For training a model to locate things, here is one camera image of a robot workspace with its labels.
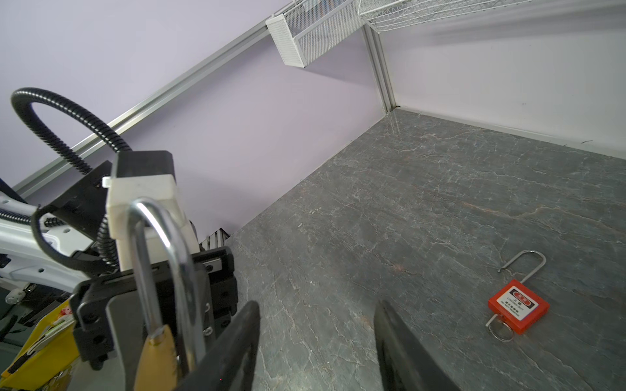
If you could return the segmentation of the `white mesh box basket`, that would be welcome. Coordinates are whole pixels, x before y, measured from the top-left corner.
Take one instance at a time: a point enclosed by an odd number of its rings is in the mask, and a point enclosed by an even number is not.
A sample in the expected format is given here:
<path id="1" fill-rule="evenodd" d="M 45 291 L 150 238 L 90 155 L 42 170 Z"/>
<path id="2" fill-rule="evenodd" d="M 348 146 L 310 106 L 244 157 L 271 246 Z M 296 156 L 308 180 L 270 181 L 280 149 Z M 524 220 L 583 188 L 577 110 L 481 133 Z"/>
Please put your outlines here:
<path id="1" fill-rule="evenodd" d="M 266 26 L 283 63 L 306 68 L 361 29 L 359 6 L 354 0 L 293 1 Z"/>

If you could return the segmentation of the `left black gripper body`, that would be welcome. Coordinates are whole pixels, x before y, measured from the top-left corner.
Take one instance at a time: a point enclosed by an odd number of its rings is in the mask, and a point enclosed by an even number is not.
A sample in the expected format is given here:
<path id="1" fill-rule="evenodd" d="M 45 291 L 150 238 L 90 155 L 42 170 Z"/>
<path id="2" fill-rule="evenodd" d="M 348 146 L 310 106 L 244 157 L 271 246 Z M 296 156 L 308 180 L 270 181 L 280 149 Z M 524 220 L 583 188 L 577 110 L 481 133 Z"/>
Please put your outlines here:
<path id="1" fill-rule="evenodd" d="M 201 300 L 205 305 L 210 304 L 213 314 L 213 319 L 207 319 L 205 326 L 212 327 L 216 337 L 219 337 L 237 312 L 238 293 L 232 251 L 227 246 L 210 249 L 194 254 L 192 260 L 198 272 L 205 270 L 200 276 L 206 276 L 210 285 L 210 298 Z M 153 277 L 163 320 L 176 334 L 174 286 L 167 261 L 153 265 Z M 73 336 L 82 360 L 94 369 L 102 368 L 114 348 L 105 307 L 113 297 L 133 291 L 136 291 L 136 284 L 131 271 L 87 280 L 75 288 L 69 300 L 76 320 Z"/>

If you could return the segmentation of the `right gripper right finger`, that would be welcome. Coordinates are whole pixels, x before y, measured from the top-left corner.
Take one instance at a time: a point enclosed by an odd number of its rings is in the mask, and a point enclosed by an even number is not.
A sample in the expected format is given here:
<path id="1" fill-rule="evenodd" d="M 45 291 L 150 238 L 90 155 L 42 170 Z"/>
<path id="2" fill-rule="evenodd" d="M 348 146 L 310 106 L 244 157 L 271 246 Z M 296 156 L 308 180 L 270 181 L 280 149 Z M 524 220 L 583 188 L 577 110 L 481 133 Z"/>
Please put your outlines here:
<path id="1" fill-rule="evenodd" d="M 388 301 L 376 305 L 374 334 L 384 390 L 458 390 Z"/>

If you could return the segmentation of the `red safety padlock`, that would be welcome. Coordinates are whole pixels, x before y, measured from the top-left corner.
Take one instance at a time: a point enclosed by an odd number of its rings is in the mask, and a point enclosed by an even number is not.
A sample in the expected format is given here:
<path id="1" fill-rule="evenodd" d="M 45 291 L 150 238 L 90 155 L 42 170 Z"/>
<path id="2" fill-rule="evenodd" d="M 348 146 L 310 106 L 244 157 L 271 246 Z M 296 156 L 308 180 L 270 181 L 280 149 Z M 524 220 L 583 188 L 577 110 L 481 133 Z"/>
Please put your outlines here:
<path id="1" fill-rule="evenodd" d="M 493 337 L 501 342 L 510 342 L 515 335 L 523 335 L 531 326 L 545 316 L 550 308 L 550 304 L 547 301 L 525 285 L 535 273 L 546 265 L 547 258 L 543 253 L 531 249 L 523 250 L 508 260 L 507 263 L 498 269 L 498 272 L 502 272 L 513 265 L 520 257 L 528 254 L 539 257 L 539 265 L 521 281 L 511 280 L 495 296 L 491 297 L 487 303 L 493 315 L 486 322 L 485 327 Z M 510 331 L 510 337 L 502 337 L 493 330 L 492 324 L 497 319 Z"/>

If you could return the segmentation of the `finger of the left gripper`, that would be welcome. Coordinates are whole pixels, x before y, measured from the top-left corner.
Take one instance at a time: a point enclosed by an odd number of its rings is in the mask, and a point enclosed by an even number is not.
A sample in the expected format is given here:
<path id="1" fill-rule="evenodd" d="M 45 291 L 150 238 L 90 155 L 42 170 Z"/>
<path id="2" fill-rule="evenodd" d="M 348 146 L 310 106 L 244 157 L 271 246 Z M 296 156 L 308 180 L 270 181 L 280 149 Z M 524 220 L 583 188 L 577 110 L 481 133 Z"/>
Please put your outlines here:
<path id="1" fill-rule="evenodd" d="M 133 390 L 144 344 L 144 322 L 136 291 L 109 300 L 105 307 L 114 351 L 121 360 L 123 390 Z"/>

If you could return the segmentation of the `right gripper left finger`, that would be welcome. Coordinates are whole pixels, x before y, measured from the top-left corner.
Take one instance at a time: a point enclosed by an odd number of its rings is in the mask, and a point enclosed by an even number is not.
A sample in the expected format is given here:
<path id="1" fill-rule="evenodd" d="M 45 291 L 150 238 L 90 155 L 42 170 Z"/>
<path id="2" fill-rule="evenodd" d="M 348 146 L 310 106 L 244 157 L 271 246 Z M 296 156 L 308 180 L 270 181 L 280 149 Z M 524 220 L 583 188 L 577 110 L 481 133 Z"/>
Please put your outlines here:
<path id="1" fill-rule="evenodd" d="M 259 351 L 259 303 L 247 302 L 178 390 L 251 390 Z"/>

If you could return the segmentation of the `aluminium front rail frame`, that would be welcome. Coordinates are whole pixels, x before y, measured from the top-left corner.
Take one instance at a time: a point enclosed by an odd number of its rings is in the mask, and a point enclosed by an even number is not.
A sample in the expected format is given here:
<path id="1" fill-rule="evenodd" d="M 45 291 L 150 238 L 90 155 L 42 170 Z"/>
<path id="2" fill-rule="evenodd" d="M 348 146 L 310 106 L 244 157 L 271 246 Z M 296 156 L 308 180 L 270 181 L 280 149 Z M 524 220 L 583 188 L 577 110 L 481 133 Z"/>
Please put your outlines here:
<path id="1" fill-rule="evenodd" d="M 206 251 L 224 247 L 225 242 L 229 237 L 230 235 L 223 228 L 219 228 L 217 231 L 208 235 L 202 242 L 200 242 L 200 249 L 201 251 Z"/>

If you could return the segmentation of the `silver key with ring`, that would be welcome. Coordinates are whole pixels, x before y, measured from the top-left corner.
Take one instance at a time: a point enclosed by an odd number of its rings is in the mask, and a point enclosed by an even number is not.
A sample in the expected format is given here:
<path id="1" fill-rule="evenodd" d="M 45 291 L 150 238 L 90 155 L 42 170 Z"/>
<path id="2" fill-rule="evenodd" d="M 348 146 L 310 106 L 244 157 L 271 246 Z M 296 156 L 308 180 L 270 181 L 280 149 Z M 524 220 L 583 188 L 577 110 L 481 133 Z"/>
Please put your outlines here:
<path id="1" fill-rule="evenodd" d="M 514 339 L 513 329 L 504 321 L 504 319 L 494 314 L 486 322 L 485 327 L 492 337 L 496 338 L 499 342 L 512 342 Z"/>

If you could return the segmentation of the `yellow bin outside cell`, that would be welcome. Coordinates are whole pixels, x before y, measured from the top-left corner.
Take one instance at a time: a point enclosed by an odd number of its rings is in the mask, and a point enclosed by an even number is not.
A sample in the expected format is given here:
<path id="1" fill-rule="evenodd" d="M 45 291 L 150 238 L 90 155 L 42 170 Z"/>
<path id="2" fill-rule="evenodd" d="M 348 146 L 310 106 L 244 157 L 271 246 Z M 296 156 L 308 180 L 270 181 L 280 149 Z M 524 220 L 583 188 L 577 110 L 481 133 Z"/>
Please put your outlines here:
<path id="1" fill-rule="evenodd" d="M 75 324 L 69 301 L 45 315 L 16 359 L 1 374 L 1 387 L 37 390 L 70 366 L 79 357 L 73 336 Z"/>

